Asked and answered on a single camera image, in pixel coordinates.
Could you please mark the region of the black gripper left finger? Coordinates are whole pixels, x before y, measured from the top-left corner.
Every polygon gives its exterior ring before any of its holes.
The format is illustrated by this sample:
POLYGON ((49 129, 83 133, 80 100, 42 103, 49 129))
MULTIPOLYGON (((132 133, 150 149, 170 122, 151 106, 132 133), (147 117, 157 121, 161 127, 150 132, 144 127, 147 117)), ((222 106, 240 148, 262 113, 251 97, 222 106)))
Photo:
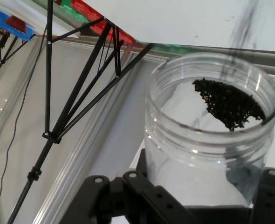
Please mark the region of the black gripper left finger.
POLYGON ((124 216, 130 224, 196 224, 197 218, 162 186, 147 180, 145 149, 135 170, 110 181, 90 176, 81 185, 60 222, 110 224, 124 216))

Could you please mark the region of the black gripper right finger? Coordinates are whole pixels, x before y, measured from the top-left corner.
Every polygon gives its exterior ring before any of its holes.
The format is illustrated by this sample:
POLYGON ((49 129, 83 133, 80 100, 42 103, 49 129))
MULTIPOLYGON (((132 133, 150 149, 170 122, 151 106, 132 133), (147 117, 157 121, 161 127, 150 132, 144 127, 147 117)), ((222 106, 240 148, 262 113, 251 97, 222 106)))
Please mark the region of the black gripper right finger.
POLYGON ((275 224, 275 168, 266 167, 261 173, 250 223, 275 224))

